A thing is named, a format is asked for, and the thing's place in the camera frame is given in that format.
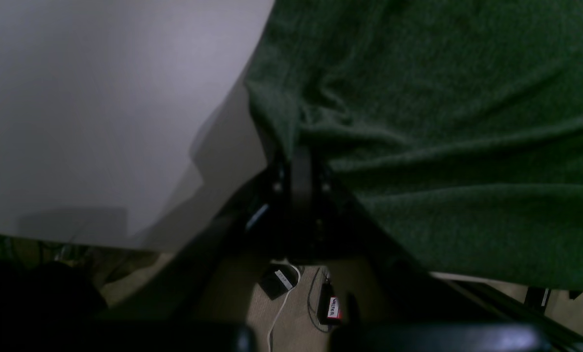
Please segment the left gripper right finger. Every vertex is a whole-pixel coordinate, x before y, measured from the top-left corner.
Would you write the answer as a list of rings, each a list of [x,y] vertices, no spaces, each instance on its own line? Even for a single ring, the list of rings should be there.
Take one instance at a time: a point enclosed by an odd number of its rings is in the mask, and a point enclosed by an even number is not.
[[[537,327],[504,318],[434,278],[394,242],[318,156],[299,151],[299,217],[308,252],[338,279],[345,322],[331,352],[548,352]]]

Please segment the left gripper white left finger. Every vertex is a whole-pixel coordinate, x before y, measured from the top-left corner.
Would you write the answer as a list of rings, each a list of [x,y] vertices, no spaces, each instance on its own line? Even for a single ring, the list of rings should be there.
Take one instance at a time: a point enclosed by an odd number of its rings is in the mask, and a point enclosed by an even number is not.
[[[301,152],[278,157],[233,194],[151,282],[95,319],[117,352],[256,352],[246,323],[274,259],[301,262]]]

